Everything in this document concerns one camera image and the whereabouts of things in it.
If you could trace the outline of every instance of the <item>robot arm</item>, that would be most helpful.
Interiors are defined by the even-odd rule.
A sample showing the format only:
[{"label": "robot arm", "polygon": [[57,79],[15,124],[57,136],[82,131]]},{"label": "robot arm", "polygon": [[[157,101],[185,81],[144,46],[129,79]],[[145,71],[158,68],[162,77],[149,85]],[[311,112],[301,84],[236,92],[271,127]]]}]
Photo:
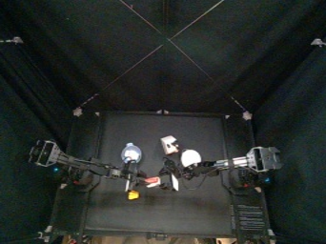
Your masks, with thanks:
[{"label": "robot arm", "polygon": [[129,184],[129,182],[138,183],[137,181],[145,178],[145,174],[136,168],[136,163],[132,163],[132,158],[129,160],[124,160],[122,167],[118,168],[109,164],[100,163],[94,158],[90,158],[90,160],[81,160],[66,155],[61,152],[58,146],[51,141],[37,141],[37,145],[29,152],[29,163],[34,163],[41,167],[61,164],[80,170],[81,172],[89,172],[109,179],[125,179],[126,191],[132,190],[132,184]]}]

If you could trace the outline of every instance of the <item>black fabric wall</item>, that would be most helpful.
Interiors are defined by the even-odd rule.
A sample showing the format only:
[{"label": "black fabric wall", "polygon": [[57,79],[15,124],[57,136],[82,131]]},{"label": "black fabric wall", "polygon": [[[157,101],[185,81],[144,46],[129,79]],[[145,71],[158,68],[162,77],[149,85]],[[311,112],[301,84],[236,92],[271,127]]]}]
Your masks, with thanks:
[{"label": "black fabric wall", "polygon": [[0,243],[47,225],[55,185],[50,169],[27,164],[27,152],[37,139],[65,145],[70,127],[70,109],[29,56],[0,46]]},{"label": "black fabric wall", "polygon": [[284,162],[267,200],[285,243],[326,241],[324,61],[326,50],[315,48],[255,116],[257,143],[277,147]]},{"label": "black fabric wall", "polygon": [[[7,18],[0,15],[1,39],[21,36],[25,41],[23,46],[0,45],[0,237],[31,234],[47,224],[51,172],[27,165],[22,154],[37,139],[53,138],[65,146],[70,110],[160,44],[122,5],[113,8],[117,18],[100,11],[109,10],[108,1],[101,1],[105,8],[90,1],[72,2],[7,1],[0,11]],[[134,5],[134,10],[156,20],[150,19],[157,18],[156,5],[137,2],[145,4]],[[178,2],[170,1],[176,14],[169,16],[169,32],[216,3]],[[324,35],[324,13],[324,1],[316,0],[225,1],[176,42],[216,83],[206,83],[184,56],[166,48],[168,55],[153,55],[89,105],[89,109],[239,112],[220,92],[221,84],[247,108],[257,110],[257,143],[281,150],[284,167],[267,196],[273,230],[287,243],[326,239],[326,49],[315,48],[305,58],[312,39]],[[116,26],[116,19],[132,31]]]}]

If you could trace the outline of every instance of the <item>metal bracket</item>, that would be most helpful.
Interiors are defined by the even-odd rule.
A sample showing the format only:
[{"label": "metal bracket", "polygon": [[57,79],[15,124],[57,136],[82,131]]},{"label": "metal bracket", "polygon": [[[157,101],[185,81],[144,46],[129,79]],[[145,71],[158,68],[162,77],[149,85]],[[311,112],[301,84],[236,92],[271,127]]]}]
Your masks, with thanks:
[{"label": "metal bracket", "polygon": [[154,240],[162,241],[166,239],[166,235],[162,233],[146,233],[146,239],[154,238]]},{"label": "metal bracket", "polygon": [[252,119],[252,114],[248,111],[244,111],[241,113],[241,117],[244,120],[251,120]]},{"label": "metal bracket", "polygon": [[81,114],[82,114],[82,109],[78,107],[78,108],[76,108],[73,111],[72,111],[72,113],[73,113],[73,116],[80,116]]}]

